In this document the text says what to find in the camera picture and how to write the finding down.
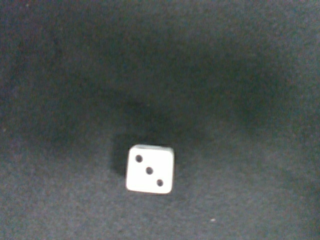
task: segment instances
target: dice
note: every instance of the dice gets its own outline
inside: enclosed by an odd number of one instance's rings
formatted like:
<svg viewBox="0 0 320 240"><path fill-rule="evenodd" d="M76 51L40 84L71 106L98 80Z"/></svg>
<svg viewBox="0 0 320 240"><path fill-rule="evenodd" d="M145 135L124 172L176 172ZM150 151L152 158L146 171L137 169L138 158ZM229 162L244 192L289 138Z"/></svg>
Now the dice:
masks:
<svg viewBox="0 0 320 240"><path fill-rule="evenodd" d="M155 145L134 145L128 154L126 188L130 191L168 194L173 187L174 150Z"/></svg>

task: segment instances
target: felt surface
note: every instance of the felt surface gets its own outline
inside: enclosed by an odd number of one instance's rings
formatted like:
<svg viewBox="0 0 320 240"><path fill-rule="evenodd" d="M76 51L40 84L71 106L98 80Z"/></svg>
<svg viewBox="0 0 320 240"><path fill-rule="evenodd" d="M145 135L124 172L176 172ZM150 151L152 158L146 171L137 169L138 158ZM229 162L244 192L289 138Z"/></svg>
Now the felt surface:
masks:
<svg viewBox="0 0 320 240"><path fill-rule="evenodd" d="M319 238L317 1L1 1L0 46L0 239Z"/></svg>

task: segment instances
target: white die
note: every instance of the white die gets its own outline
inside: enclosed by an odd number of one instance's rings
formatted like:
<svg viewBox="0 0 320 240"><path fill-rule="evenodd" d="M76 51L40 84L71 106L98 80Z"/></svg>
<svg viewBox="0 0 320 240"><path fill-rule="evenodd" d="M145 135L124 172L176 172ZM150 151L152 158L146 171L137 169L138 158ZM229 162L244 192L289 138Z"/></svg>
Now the white die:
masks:
<svg viewBox="0 0 320 240"><path fill-rule="evenodd" d="M170 147L133 146L128 155L126 188L136 192L168 194L173 186L174 157Z"/></svg>

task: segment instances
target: dark gray surface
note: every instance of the dark gray surface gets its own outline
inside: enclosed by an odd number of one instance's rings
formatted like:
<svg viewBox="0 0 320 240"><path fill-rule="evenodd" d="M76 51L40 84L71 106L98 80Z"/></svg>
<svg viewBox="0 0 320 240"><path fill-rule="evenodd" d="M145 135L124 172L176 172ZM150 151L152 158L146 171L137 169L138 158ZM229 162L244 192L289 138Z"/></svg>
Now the dark gray surface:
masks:
<svg viewBox="0 0 320 240"><path fill-rule="evenodd" d="M318 239L317 1L0 3L0 239ZM128 148L175 149L168 196Z"/></svg>

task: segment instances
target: dark background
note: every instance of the dark background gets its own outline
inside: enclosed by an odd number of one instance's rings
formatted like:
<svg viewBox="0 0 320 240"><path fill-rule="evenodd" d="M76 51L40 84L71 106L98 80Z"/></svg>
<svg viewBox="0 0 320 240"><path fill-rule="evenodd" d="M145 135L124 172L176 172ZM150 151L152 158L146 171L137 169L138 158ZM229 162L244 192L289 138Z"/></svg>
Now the dark background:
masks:
<svg viewBox="0 0 320 240"><path fill-rule="evenodd" d="M0 51L0 239L318 239L318 1L4 0Z"/></svg>

